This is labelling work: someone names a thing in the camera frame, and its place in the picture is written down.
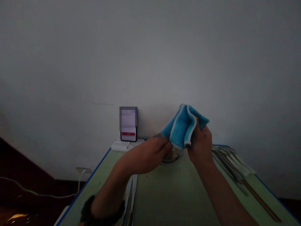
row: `green table surface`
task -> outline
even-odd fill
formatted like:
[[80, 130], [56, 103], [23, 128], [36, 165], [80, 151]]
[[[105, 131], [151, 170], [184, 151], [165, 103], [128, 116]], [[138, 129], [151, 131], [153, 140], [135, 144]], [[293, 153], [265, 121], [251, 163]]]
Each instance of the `green table surface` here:
[[[125, 152], [109, 150], [57, 225], [79, 224], [85, 201], [100, 190], [114, 164], [124, 154]], [[299, 225], [255, 175], [248, 176], [247, 182], [279, 216], [282, 223], [273, 221], [247, 188], [249, 196], [241, 192], [217, 162], [215, 164], [259, 225]], [[154, 171], [138, 176], [134, 225], [220, 225], [187, 152], [172, 165], [158, 166]]]

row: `blue towel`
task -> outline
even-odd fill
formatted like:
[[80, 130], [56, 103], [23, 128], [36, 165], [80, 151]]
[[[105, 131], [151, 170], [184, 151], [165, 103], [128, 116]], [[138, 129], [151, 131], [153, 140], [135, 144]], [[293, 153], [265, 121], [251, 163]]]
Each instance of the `blue towel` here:
[[209, 120], [197, 112], [192, 106], [181, 104], [176, 114], [162, 128], [162, 135], [178, 149], [184, 149], [191, 145], [191, 136], [197, 124], [198, 117], [200, 128], [203, 129]]

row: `sleeve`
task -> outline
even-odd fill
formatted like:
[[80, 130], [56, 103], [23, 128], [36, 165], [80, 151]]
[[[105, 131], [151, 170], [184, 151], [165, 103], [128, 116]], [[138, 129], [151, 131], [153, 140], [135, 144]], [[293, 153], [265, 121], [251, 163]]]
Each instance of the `sleeve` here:
[[91, 205], [94, 200], [95, 196], [91, 196], [84, 204], [84, 207], [82, 208], [82, 217], [81, 222], [85, 223], [85, 226], [111, 226], [115, 224], [121, 217], [124, 212], [125, 206], [124, 201], [122, 201], [121, 206], [119, 210], [113, 214], [112, 216], [103, 218], [103, 219], [97, 219], [94, 218], [91, 215]]

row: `white cable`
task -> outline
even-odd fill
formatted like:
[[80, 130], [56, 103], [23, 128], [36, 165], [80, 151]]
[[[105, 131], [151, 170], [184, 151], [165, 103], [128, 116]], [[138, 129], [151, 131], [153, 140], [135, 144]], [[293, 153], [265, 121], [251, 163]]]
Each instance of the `white cable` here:
[[75, 194], [72, 194], [72, 195], [68, 195], [68, 196], [54, 196], [54, 195], [40, 195], [34, 191], [31, 191], [31, 190], [28, 190], [26, 188], [24, 188], [19, 182], [13, 180], [13, 179], [9, 179], [9, 178], [6, 178], [6, 177], [0, 177], [0, 179], [4, 179], [4, 180], [9, 180], [9, 181], [12, 181], [14, 183], [16, 183], [22, 190], [26, 191], [26, 192], [29, 192], [29, 193], [32, 193], [36, 196], [49, 196], [49, 197], [52, 197], [52, 198], [68, 198], [68, 197], [71, 197], [71, 196], [76, 196], [78, 193], [79, 193], [79, 188], [80, 188], [80, 181], [81, 181], [81, 178], [82, 176], [84, 175], [84, 173], [86, 172], [87, 170], [84, 169], [81, 173], [81, 175], [79, 176], [79, 179], [78, 179], [78, 188], [77, 188], [77, 193]]

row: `smartphone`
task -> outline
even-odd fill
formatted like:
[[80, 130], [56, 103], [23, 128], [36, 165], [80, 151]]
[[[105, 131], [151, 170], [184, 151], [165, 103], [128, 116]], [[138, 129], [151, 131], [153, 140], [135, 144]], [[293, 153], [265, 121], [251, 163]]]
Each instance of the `smartphone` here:
[[137, 141], [138, 131], [138, 108], [119, 107], [119, 130], [120, 140]]

